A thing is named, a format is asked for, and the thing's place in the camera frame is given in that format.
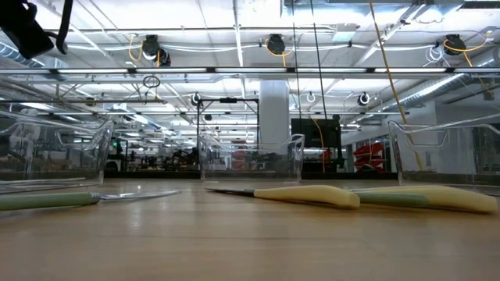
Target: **cream knife handle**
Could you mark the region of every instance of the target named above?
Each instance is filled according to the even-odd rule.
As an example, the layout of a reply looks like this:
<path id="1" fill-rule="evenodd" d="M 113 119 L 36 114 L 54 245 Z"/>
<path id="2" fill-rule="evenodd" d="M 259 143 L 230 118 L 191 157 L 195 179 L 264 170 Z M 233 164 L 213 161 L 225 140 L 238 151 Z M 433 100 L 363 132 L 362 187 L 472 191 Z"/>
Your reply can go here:
<path id="1" fill-rule="evenodd" d="M 340 208 L 359 208 L 355 193 L 323 185 L 254 190 L 254 196 L 273 200 L 298 200 L 330 203 Z"/>

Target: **overhead beam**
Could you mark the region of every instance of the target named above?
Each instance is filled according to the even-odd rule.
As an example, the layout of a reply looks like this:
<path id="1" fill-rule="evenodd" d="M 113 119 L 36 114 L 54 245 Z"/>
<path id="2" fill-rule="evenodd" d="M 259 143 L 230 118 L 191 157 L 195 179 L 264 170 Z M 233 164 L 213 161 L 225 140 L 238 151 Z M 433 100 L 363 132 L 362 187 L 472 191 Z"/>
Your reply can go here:
<path id="1" fill-rule="evenodd" d="M 384 34 L 382 34 L 382 44 L 385 44 L 396 32 L 401 29 L 405 25 L 405 21 L 413 15 L 414 13 L 417 13 L 420 9 L 422 9 L 425 5 L 412 5 L 408 8 L 408 10 L 399 18 L 398 22 L 391 27 L 389 27 Z M 379 42 L 378 39 L 375 39 L 372 44 L 368 47 L 368 49 L 359 57 L 359 59 L 354 62 L 351 66 L 352 67 L 357 67 L 361 66 L 367 59 L 370 58 L 373 53 L 375 53 L 379 49 Z M 335 85 L 340 82 L 341 79 L 335 79 L 333 80 L 330 85 L 328 85 L 327 89 L 324 91 L 325 94 L 330 93 Z"/>

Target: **metal frame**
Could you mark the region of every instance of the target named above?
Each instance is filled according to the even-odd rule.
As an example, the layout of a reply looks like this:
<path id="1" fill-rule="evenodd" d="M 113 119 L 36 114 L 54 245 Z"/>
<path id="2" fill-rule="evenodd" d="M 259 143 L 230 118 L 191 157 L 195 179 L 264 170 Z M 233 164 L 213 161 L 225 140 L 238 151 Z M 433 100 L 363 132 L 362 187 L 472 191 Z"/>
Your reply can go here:
<path id="1" fill-rule="evenodd" d="M 201 105 L 203 104 L 204 101 L 207 101 L 208 104 L 202 111 Z M 259 107 L 259 99 L 258 98 L 200 98 L 198 99 L 198 103 L 196 104 L 196 139 L 197 139 L 197 147 L 199 148 L 199 134 L 200 134 L 200 115 L 218 115 L 217 112 L 207 112 L 205 113 L 205 110 L 212 105 L 213 102 L 219 102 L 219 103 L 237 103 L 238 101 L 243 101 L 251 110 L 252 113 L 249 112 L 241 112 L 244 113 L 245 115 L 257 115 L 257 144 L 259 144 L 259 131 L 260 131 L 260 118 L 259 118 L 259 113 L 260 113 L 260 107 Z M 248 103 L 247 101 L 253 101 L 257 104 L 257 111 L 255 111 Z M 224 112 L 223 114 L 233 114 L 233 112 Z"/>
<path id="2" fill-rule="evenodd" d="M 135 76 L 136 74 L 190 74 L 190 73 L 222 73 L 222 74 L 333 74 L 337 76 L 381 76 L 387 78 L 386 69 L 382 67 L 168 67 L 168 68 L 93 68 L 93 69 L 0 69 L 0 75 L 95 75 L 95 74 L 119 74 Z M 434 79 L 440 76 L 447 76 L 451 73 L 500 74 L 498 67 L 439 67 L 439 68 L 419 68 L 419 67 L 392 67 L 394 76 L 416 75 L 431 76 Z"/>

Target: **cable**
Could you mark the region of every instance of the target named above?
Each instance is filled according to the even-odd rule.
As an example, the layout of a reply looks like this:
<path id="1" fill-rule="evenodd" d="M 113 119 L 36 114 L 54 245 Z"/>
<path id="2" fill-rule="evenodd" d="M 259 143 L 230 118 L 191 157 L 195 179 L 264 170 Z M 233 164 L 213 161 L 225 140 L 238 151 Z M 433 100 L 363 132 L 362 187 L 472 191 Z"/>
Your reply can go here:
<path id="1" fill-rule="evenodd" d="M 309 3 L 311 4 L 311 15 L 312 15 L 312 17 L 314 19 L 313 0 L 310 0 Z M 314 21 L 312 22 L 312 27 L 314 29 L 314 39 L 316 41 L 316 46 L 318 46 L 318 34 L 316 32 L 316 22 L 314 22 Z M 329 126 L 328 126 L 328 116 L 327 116 L 327 105 L 325 103 L 325 92 L 324 92 L 324 89 L 323 89 L 323 73 L 321 72 L 321 59 L 320 59 L 320 50 L 319 49 L 316 52 L 316 56 L 318 58 L 318 70 L 319 70 L 319 73 L 320 73 L 321 100 L 323 102 L 323 112 L 325 114 L 325 127 L 329 128 Z"/>
<path id="2" fill-rule="evenodd" d="M 298 42 L 296 41 L 296 33 L 295 33 L 295 7 L 294 7 L 294 1 L 291 2 L 291 16 L 293 19 L 293 29 L 294 29 L 294 49 L 297 49 Z M 298 67 L 298 59 L 297 59 L 297 53 L 294 55 L 294 60 L 295 60 L 295 67 Z M 302 134 L 302 104 L 300 102 L 300 84 L 298 82 L 298 71 L 295 72 L 297 75 L 297 99 L 298 99 L 298 125 L 299 125 L 299 132 Z"/>
<path id="3" fill-rule="evenodd" d="M 57 38 L 55 39 L 55 46 L 64 55 L 66 55 L 68 52 L 67 48 L 65 48 L 64 41 L 66 40 L 66 36 L 68 35 L 68 30 L 70 29 L 72 8 L 73 8 L 73 0 L 65 0 L 64 6 L 62 8 L 61 25 L 59 27 L 59 33 L 57 34 Z"/>
<path id="4" fill-rule="evenodd" d="M 484 40 L 483 44 L 481 44 L 481 45 L 479 45 L 479 46 L 477 46 L 477 47 L 474 47 L 474 48 L 470 48 L 470 49 L 457 49 L 457 48 L 452 48 L 452 47 L 450 47 L 450 46 L 446 45 L 446 42 L 448 42 L 448 41 L 449 41 L 448 39 L 446 39 L 446 40 L 443 42 L 443 45 L 444 45 L 446 48 L 448 48 L 448 49 L 450 49 L 450 50 L 452 50 L 452 51 L 455 51 L 455 52 L 464 52 L 464 53 L 465 53 L 465 52 L 471 52 L 471 51 L 475 51 L 475 50 L 477 50 L 477 49 L 480 49 L 480 48 L 484 47 L 484 46 L 486 45 L 486 43 L 488 42 L 488 37 L 489 37 L 489 36 L 490 36 L 490 32 L 487 32 L 487 33 L 486 33 L 486 39 Z"/>
<path id="5" fill-rule="evenodd" d="M 271 52 L 271 51 L 269 50 L 269 48 L 267 47 L 267 41 L 269 41 L 269 39 L 266 39 L 266 40 L 264 41 L 264 45 L 266 46 L 266 50 L 267 50 L 267 51 L 268 51 L 271 55 L 274 55 L 274 56 L 280 56 L 280 57 L 282 57 L 282 58 L 283 58 L 283 66 L 284 66 L 284 67 L 287 67 L 287 61 L 286 61 L 285 57 L 286 57 L 287 55 L 290 55 L 290 54 L 294 51 L 294 49 L 295 49 L 295 48 L 292 48 L 292 49 L 291 49 L 288 53 L 286 53 L 286 54 L 276 55 L 276 54 L 274 54 L 273 52 Z"/>
<path id="6" fill-rule="evenodd" d="M 396 105 L 398 105 L 398 110 L 399 110 L 399 113 L 401 113 L 401 118 L 403 119 L 403 123 L 408 124 L 408 120 L 406 120 L 406 116 L 405 116 L 405 111 L 403 110 L 403 107 L 401 106 L 401 102 L 399 101 L 398 92 L 396 91 L 394 81 L 392 80 L 392 73 L 391 73 L 391 70 L 389 69 L 388 58 L 385 55 L 384 44 L 382 43 L 382 38 L 380 37 L 380 31 L 378 29 L 377 20 L 375 19 L 375 11 L 373 11 L 373 0 L 368 0 L 368 1 L 370 3 L 370 11 L 372 13 L 373 25 L 375 26 L 375 29 L 377 30 L 378 44 L 380 45 L 380 50 L 382 52 L 382 58 L 384 59 L 385 69 L 387 70 L 387 75 L 389 77 L 389 82 L 391 84 L 392 94 L 394 95 L 394 99 L 396 100 Z M 412 139 L 411 135 L 409 135 L 409 139 L 413 143 L 413 139 Z M 416 164 L 419 166 L 419 170 L 421 171 L 423 168 L 422 168 L 422 162 L 420 160 L 420 155 L 416 151 L 414 151 L 414 154 L 416 157 Z"/>
<path id="7" fill-rule="evenodd" d="M 312 119 L 312 121 L 314 122 L 314 124 L 316 124 L 316 126 L 318 127 L 318 131 L 320 132 L 320 141 L 321 141 L 321 151 L 324 149 L 325 145 L 323 143 L 323 133 L 321 133 L 321 128 L 320 128 L 320 125 L 318 125 L 318 122 L 316 122 L 315 119 Z M 321 155 L 323 156 L 323 173 L 325 173 L 325 151 L 323 151 L 323 153 L 321 153 Z"/>
<path id="8" fill-rule="evenodd" d="M 130 56 L 130 58 L 136 62 L 140 61 L 141 60 L 141 57 L 142 57 L 142 43 L 141 42 L 141 47 L 140 47 L 140 50 L 139 50 L 139 57 L 136 59 L 133 55 L 132 55 L 132 43 L 134 42 L 134 35 L 132 35 L 132 37 L 130 38 L 130 44 L 129 44 L 129 49 L 128 49 L 128 55 Z"/>
<path id="9" fill-rule="evenodd" d="M 469 63 L 469 66 L 474 67 L 466 52 L 463 52 L 463 56 L 466 57 L 466 61 L 467 61 L 467 63 Z M 484 89 L 494 98 L 495 94 L 493 94 L 493 92 L 490 90 L 490 88 L 488 86 L 486 86 L 486 83 L 481 79 L 481 77 L 478 77 L 478 79 L 481 82 L 481 84 L 483 85 Z"/>

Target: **yellow cable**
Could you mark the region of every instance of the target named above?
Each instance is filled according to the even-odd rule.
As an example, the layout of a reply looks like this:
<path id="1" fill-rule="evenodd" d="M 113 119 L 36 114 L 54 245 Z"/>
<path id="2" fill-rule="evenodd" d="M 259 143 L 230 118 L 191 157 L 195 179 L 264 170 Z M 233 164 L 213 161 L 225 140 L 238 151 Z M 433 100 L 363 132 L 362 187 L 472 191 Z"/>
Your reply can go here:
<path id="1" fill-rule="evenodd" d="M 267 50 L 267 51 L 268 51 L 271 55 L 274 55 L 274 56 L 280 56 L 280 57 L 282 57 L 282 58 L 283 58 L 283 66 L 284 66 L 284 67 L 287 67 L 287 61 L 286 61 L 285 57 L 286 57 L 287 55 L 290 55 L 290 54 L 294 51 L 294 49 L 291 49 L 291 50 L 290 50 L 288 53 L 286 53 L 286 54 L 276 55 L 276 54 L 274 54 L 273 52 L 271 52 L 271 51 L 269 50 L 269 48 L 267 47 L 267 41 L 269 41 L 269 39 L 266 39 L 266 40 L 264 41 L 264 45 L 266 46 L 266 50 Z"/>
<path id="2" fill-rule="evenodd" d="M 463 52 L 463 56 L 466 57 L 466 61 L 469 63 L 469 66 L 474 67 L 466 52 Z M 484 89 L 494 98 L 495 94 L 493 94 L 493 92 L 490 90 L 490 88 L 488 88 L 488 86 L 486 86 L 486 83 L 480 77 L 478 77 L 478 78 L 479 78 L 479 81 L 481 82 L 481 84 L 483 84 Z"/>
<path id="3" fill-rule="evenodd" d="M 399 101 L 399 96 L 398 92 L 396 91 L 396 87 L 394 85 L 394 81 L 392 80 L 392 73 L 391 70 L 389 69 L 389 63 L 388 63 L 388 58 L 385 55 L 385 50 L 384 50 L 384 44 L 382 43 L 382 38 L 380 37 L 380 31 L 378 28 L 377 20 L 375 19 L 375 11 L 373 11 L 373 0 L 368 0 L 370 3 L 370 11 L 372 13 L 373 17 L 373 25 L 375 25 L 375 30 L 377 31 L 377 39 L 378 39 L 378 44 L 380 45 L 380 51 L 382 52 L 382 58 L 384 59 L 384 64 L 385 64 L 385 69 L 387 70 L 387 75 L 389 76 L 389 82 L 391 84 L 391 89 L 392 89 L 392 94 L 394 95 L 394 99 L 396 100 L 396 104 L 398 105 L 398 110 L 399 113 L 401 113 L 401 118 L 403 119 L 404 124 L 408 124 L 408 121 L 406 120 L 405 116 L 405 111 L 403 110 L 403 107 L 401 106 L 401 102 Z M 413 143 L 413 138 L 411 135 L 409 135 L 410 141 Z M 420 160 L 420 155 L 414 151 L 415 158 L 416 158 L 416 164 L 419 166 L 419 169 L 422 170 L 422 161 Z"/>
<path id="4" fill-rule="evenodd" d="M 471 51 L 475 51 L 475 50 L 478 50 L 478 49 L 480 49 L 480 48 L 484 47 L 484 46 L 486 45 L 486 43 L 488 42 L 488 37 L 489 37 L 489 36 L 490 36 L 490 33 L 489 33 L 489 32 L 487 32 L 487 33 L 486 33 L 486 40 L 484 40 L 483 44 L 481 44 L 481 45 L 479 45 L 479 46 L 477 46 L 477 47 L 474 47 L 474 48 L 470 48 L 470 49 L 457 49 L 457 48 L 452 48 L 452 47 L 450 47 L 450 46 L 446 45 L 446 42 L 448 42 L 448 41 L 449 41 L 448 39 L 446 39 L 446 40 L 443 42 L 443 45 L 444 45 L 446 48 L 448 48 L 448 49 L 450 49 L 450 50 L 453 50 L 453 51 L 455 51 L 455 52 L 471 52 Z"/>
<path id="5" fill-rule="evenodd" d="M 132 42 L 134 42 L 134 35 L 132 35 L 132 37 L 130 38 L 130 44 L 129 44 L 129 48 L 128 48 L 128 55 L 130 56 L 130 58 L 136 62 L 140 61 L 141 60 L 141 57 L 142 57 L 142 43 L 141 42 L 141 48 L 139 49 L 139 57 L 136 59 L 133 55 L 132 55 Z"/>
<path id="6" fill-rule="evenodd" d="M 321 133 L 321 128 L 320 128 L 320 125 L 318 125 L 318 122 L 316 122 L 315 119 L 312 120 L 316 126 L 318 127 L 318 131 L 320 132 L 320 140 L 321 140 L 321 151 L 323 150 L 323 148 L 325 147 L 324 143 L 323 143 L 323 133 Z M 323 173 L 325 173 L 325 151 L 323 151 L 323 153 L 321 154 L 323 156 Z"/>

